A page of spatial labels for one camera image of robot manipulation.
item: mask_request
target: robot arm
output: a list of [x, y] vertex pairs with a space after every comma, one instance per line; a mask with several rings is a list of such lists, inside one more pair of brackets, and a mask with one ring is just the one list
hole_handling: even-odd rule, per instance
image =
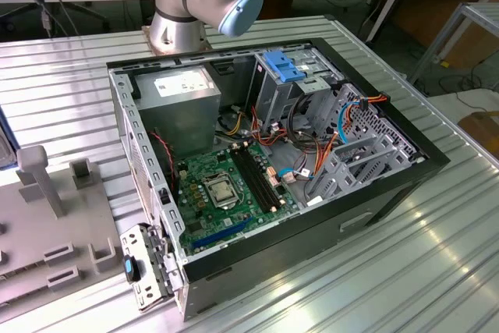
[[156, 0], [150, 42], [164, 54], [200, 50], [203, 23], [230, 37], [247, 31], [264, 0]]

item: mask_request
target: green motherboard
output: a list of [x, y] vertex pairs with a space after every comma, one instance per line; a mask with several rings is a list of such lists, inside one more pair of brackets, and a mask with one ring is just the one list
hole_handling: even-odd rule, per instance
[[267, 173], [271, 165], [258, 143], [197, 155], [175, 166], [186, 224], [180, 241], [189, 255], [299, 210], [287, 186], [276, 185]]

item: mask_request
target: white label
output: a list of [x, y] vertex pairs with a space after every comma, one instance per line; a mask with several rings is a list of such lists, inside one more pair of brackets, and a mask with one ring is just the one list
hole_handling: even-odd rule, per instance
[[154, 81], [162, 97], [205, 90], [208, 84], [201, 73], [186, 72], [177, 76], [158, 78]]
[[299, 173], [300, 175], [302, 175], [303, 177], [307, 177], [310, 175], [310, 171], [308, 169], [302, 169], [302, 171]]
[[313, 198], [310, 202], [308, 202], [306, 205], [310, 207], [320, 202], [322, 202], [322, 198], [320, 197], [320, 195], [318, 195], [315, 198]]

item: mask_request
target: cpu socket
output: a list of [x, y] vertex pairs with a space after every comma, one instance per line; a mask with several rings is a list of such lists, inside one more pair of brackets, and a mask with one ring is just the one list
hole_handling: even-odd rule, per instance
[[238, 203], [239, 196], [227, 173], [222, 172], [205, 177], [203, 184], [206, 186], [215, 207], [230, 210]]

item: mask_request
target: aluminum table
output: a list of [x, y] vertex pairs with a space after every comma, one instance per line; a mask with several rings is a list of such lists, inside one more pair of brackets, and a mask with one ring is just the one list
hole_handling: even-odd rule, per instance
[[[237, 39], [207, 34], [214, 48], [323, 37], [390, 94], [451, 164], [386, 220], [187, 323], [174, 302], [140, 315], [125, 275], [117, 275], [0, 330], [496, 332], [497, 161], [335, 21], [263, 21]], [[151, 55], [141, 32], [0, 45], [0, 103], [19, 142], [42, 143], [50, 168], [82, 156], [96, 161], [119, 232], [145, 217], [119, 143], [104, 62]]]
[[[459, 24], [464, 25], [465, 23], [469, 24], [471, 22], [480, 25], [483, 29], [499, 38], [499, 3], [460, 4], [454, 13], [452, 13], [451, 18], [446, 22], [444, 27], [442, 27], [440, 33], [435, 37], [431, 46], [428, 47], [423, 57], [419, 60], [414, 72], [409, 77], [409, 82], [415, 83], [418, 80], [428, 64], [430, 64], [431, 59], [437, 50], [442, 47], [446, 41], [448, 41], [448, 44], [452, 45], [458, 41], [462, 36], [461, 26], [458, 27]], [[449, 40], [449, 37], [455, 32], [456, 28], [458, 28], [457, 32]]]

